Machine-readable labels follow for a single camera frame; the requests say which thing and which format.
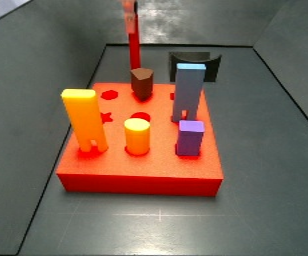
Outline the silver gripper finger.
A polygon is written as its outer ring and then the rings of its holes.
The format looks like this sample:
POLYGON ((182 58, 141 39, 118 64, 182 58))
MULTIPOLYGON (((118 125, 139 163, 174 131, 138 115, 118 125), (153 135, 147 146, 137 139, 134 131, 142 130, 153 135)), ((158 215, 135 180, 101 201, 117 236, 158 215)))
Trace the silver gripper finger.
POLYGON ((135 32, 135 0, 121 0, 123 7, 123 18, 126 32, 133 34, 135 32))

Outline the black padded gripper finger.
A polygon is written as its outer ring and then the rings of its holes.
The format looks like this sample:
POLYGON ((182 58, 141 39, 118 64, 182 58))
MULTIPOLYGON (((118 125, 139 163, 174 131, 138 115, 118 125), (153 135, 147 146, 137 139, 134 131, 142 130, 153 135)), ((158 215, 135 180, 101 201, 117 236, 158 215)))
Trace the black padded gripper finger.
POLYGON ((138 1, 134 0, 134 13, 138 14, 138 1))

